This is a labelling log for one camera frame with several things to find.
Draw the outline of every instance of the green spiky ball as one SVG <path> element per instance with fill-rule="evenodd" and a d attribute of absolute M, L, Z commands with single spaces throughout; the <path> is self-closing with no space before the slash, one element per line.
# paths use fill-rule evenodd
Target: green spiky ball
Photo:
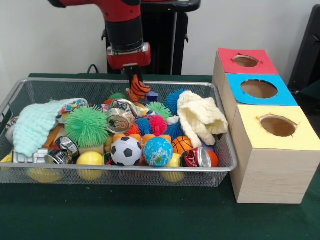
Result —
<path fill-rule="evenodd" d="M 116 93 L 111 92 L 111 94 L 112 95 L 109 97 L 109 99 L 127 99 L 126 95 L 119 92 L 116 92 Z"/>
<path fill-rule="evenodd" d="M 103 145 L 107 132 L 107 115 L 94 107 L 80 107 L 67 117 L 65 134 L 79 148 L 94 148 Z"/>
<path fill-rule="evenodd" d="M 160 102 L 157 101 L 153 101 L 150 104 L 148 104 L 146 106 L 149 110 L 154 111 L 156 113 L 158 113 L 160 116 L 162 116 L 164 118 L 164 120 L 167 121 L 168 118 L 172 117 L 172 113 L 171 111 L 165 107 L 165 105 L 163 105 Z"/>

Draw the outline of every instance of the wooden box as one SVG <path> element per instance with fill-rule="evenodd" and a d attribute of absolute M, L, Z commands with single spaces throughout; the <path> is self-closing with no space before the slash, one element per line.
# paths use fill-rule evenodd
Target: wooden box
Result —
<path fill-rule="evenodd" d="M 278 75 L 278 71 L 265 50 L 239 50 L 218 48 L 212 83 L 223 92 L 226 74 Z"/>
<path fill-rule="evenodd" d="M 320 163 L 320 140 L 299 106 L 238 105 L 238 203 L 300 204 Z"/>
<path fill-rule="evenodd" d="M 238 104 L 297 106 L 279 75 L 228 73 L 220 94 L 231 132 Z"/>

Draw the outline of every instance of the light blue towel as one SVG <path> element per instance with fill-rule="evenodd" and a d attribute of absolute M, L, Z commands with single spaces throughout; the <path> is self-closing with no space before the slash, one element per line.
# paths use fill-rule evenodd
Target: light blue towel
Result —
<path fill-rule="evenodd" d="M 31 158 L 46 143 L 60 110 L 78 99 L 54 100 L 25 107 L 13 132 L 14 151 Z"/>

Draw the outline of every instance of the round hole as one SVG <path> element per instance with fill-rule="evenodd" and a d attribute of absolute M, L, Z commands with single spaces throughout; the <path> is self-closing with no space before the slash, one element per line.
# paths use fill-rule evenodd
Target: round hole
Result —
<path fill-rule="evenodd" d="M 297 125 L 282 116 L 267 116 L 260 121 L 262 127 L 278 137 L 289 137 L 296 132 Z"/>
<path fill-rule="evenodd" d="M 247 55 L 237 55 L 233 59 L 236 64 L 245 68 L 253 68 L 258 65 L 259 60 L 255 59 L 252 56 Z"/>
<path fill-rule="evenodd" d="M 269 99 L 278 94 L 277 88 L 270 82 L 251 79 L 241 84 L 241 89 L 250 96 L 259 99 Z"/>

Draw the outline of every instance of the small basketball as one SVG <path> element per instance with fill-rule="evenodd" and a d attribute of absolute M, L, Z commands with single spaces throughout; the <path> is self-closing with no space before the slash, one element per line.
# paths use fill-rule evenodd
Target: small basketball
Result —
<path fill-rule="evenodd" d="M 182 154 L 185 151 L 193 149 L 191 140 L 187 136 L 179 136 L 172 142 L 173 152 Z"/>

